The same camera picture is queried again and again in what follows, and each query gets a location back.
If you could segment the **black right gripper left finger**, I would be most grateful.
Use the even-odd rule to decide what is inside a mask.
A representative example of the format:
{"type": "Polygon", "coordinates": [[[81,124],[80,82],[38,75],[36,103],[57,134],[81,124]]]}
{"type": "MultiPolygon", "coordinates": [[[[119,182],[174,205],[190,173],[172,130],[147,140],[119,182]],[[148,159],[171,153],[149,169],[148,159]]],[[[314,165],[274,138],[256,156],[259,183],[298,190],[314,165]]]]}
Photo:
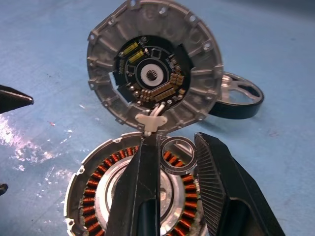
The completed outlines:
{"type": "Polygon", "coordinates": [[[119,179],[106,236],[160,236],[160,136],[144,138],[119,179]]]}

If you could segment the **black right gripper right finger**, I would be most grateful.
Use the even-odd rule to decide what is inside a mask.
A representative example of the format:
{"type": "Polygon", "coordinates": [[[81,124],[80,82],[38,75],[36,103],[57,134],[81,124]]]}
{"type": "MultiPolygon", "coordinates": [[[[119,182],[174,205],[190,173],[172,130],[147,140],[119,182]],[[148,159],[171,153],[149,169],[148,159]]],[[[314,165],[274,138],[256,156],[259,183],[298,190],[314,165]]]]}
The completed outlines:
{"type": "Polygon", "coordinates": [[[194,136],[197,176],[209,236],[285,236],[256,181],[228,147],[194,136]]]}

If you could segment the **black spoked rotor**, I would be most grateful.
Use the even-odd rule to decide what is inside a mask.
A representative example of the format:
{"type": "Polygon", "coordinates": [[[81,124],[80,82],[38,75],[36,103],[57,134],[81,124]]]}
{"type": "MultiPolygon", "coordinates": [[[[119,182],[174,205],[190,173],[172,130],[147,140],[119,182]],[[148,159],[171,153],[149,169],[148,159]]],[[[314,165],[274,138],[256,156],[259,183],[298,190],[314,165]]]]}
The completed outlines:
{"type": "Polygon", "coordinates": [[[252,81],[225,71],[222,74],[221,95],[209,114],[227,119],[248,119],[258,113],[263,101],[263,91],[252,81]],[[232,99],[233,92],[244,95],[249,101],[232,99]]]}

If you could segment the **silver motor lid circuit board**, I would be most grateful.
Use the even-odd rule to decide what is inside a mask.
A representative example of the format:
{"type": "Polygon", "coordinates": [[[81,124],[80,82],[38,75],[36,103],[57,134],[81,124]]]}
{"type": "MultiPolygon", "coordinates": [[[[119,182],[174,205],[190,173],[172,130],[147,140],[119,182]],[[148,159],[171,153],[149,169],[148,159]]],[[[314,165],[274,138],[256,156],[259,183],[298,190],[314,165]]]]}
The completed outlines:
{"type": "Polygon", "coordinates": [[[161,103],[157,132],[203,120],[221,93],[223,62],[209,28],[174,0],[126,0],[89,35],[89,86],[121,124],[161,103]]]}

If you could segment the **silver motor housing copper windings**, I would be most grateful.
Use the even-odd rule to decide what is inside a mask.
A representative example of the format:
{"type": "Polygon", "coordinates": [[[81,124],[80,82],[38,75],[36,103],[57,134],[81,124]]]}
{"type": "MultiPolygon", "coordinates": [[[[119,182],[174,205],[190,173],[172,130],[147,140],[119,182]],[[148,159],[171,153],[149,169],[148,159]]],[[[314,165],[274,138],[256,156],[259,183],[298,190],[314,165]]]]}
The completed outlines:
{"type": "MultiPolygon", "coordinates": [[[[68,236],[104,236],[116,184],[138,150],[140,132],[122,134],[94,149],[73,174],[63,215],[68,236]]],[[[161,236],[208,236],[193,173],[160,172],[161,236]]]]}

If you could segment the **white plastic hinge clip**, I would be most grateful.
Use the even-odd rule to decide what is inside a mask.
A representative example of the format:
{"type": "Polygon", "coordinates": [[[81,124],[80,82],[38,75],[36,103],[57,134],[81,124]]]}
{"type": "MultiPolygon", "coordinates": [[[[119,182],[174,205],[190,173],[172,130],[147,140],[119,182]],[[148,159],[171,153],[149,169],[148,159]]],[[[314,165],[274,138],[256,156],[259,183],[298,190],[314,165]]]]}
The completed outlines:
{"type": "Polygon", "coordinates": [[[148,137],[152,133],[157,132],[158,128],[165,125],[168,121],[167,117],[161,116],[160,113],[164,109],[165,104],[155,107],[149,115],[137,114],[135,119],[144,125],[144,136],[148,137]]]}

